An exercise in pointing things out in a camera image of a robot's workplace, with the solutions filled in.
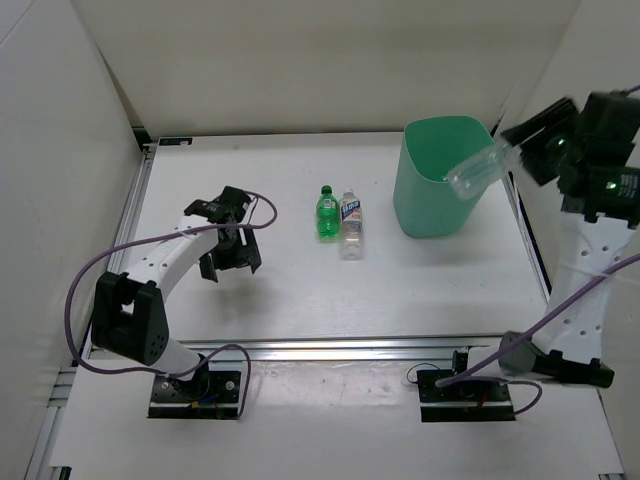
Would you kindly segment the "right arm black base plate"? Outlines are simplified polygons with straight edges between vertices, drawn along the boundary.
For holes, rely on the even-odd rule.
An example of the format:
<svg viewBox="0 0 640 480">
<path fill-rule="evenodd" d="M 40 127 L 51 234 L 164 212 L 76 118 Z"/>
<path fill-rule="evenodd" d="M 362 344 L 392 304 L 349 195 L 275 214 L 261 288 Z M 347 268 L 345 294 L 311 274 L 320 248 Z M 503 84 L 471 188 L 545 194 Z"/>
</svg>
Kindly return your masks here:
<svg viewBox="0 0 640 480">
<path fill-rule="evenodd" d="M 508 422 L 515 420 L 508 387 L 496 381 L 465 381 L 440 388 L 451 370 L 418 370 L 422 423 Z"/>
</svg>

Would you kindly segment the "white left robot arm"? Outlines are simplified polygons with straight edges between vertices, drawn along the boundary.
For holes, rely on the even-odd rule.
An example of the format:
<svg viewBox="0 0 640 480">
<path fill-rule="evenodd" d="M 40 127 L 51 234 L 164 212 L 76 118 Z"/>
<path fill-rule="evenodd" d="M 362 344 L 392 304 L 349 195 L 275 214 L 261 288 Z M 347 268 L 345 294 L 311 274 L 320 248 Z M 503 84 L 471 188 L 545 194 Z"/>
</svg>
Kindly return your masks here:
<svg viewBox="0 0 640 480">
<path fill-rule="evenodd" d="M 94 296 L 92 343 L 162 374 L 177 374 L 175 388 L 188 400 L 205 396 L 210 377 L 196 367 L 197 353 L 170 338 L 165 301 L 194 265 L 214 282 L 219 271 L 259 268 L 254 233 L 235 227 L 250 203 L 247 192 L 230 186 L 211 201 L 196 200 L 184 210 L 176 237 L 157 242 L 124 272 L 103 274 Z"/>
</svg>

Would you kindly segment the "clear unlabelled plastic bottle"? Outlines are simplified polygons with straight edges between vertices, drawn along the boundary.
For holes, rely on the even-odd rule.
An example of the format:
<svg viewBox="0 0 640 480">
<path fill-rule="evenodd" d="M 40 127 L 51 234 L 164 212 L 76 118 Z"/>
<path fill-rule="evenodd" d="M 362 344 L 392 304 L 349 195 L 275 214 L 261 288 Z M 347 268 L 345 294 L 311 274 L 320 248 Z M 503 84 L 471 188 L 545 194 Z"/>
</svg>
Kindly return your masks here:
<svg viewBox="0 0 640 480">
<path fill-rule="evenodd" d="M 502 180 L 521 160 L 521 149 L 501 139 L 453 167 L 445 180 L 462 200 L 481 195 Z"/>
</svg>

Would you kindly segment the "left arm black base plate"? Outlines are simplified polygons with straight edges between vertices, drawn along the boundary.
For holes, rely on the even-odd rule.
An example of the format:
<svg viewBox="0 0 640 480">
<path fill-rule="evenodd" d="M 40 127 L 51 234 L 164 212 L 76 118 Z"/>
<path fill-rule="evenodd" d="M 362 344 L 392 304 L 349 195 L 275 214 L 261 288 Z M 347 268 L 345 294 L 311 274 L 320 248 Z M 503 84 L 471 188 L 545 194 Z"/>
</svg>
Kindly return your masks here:
<svg viewBox="0 0 640 480">
<path fill-rule="evenodd" d="M 189 381 L 154 378 L 147 417 L 149 419 L 236 420 L 241 406 L 243 373 L 213 363 L 208 371 Z"/>
</svg>

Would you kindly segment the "clear white-labelled plastic bottle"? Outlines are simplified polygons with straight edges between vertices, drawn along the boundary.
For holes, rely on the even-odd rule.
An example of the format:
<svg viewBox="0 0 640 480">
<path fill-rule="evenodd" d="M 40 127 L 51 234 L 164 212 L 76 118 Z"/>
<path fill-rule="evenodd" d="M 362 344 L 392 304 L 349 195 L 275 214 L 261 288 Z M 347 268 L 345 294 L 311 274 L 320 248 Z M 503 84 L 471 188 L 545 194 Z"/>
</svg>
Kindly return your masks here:
<svg viewBox="0 0 640 480">
<path fill-rule="evenodd" d="M 343 260 L 360 260 L 364 249 L 362 205 L 352 189 L 344 191 L 339 214 L 340 256 Z"/>
</svg>

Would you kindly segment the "green plastic soda bottle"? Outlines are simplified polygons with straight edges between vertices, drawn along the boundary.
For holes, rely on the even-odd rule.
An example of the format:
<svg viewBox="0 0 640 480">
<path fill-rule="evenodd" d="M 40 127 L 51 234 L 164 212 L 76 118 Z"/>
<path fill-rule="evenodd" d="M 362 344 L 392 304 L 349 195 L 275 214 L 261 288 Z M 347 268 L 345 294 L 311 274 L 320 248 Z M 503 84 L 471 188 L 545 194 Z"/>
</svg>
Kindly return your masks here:
<svg viewBox="0 0 640 480">
<path fill-rule="evenodd" d="M 338 201 L 329 185 L 321 187 L 320 197 L 316 203 L 316 232 L 320 240 L 330 240 L 339 233 L 340 217 Z"/>
</svg>

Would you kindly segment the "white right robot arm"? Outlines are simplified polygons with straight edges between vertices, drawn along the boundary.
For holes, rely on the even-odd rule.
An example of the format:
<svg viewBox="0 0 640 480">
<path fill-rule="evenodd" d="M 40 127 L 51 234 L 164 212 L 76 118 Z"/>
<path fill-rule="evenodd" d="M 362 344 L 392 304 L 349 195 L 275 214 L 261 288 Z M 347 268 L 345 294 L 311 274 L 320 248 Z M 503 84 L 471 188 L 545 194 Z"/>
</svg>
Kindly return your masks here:
<svg viewBox="0 0 640 480">
<path fill-rule="evenodd" d="M 639 171 L 627 161 L 639 131 L 639 101 L 624 91 L 593 92 L 583 108 L 564 97 L 505 130 L 525 171 L 562 195 L 562 243 L 546 324 L 508 332 L 498 364 L 509 375 L 608 388 L 602 332 L 613 269 L 639 226 Z"/>
</svg>

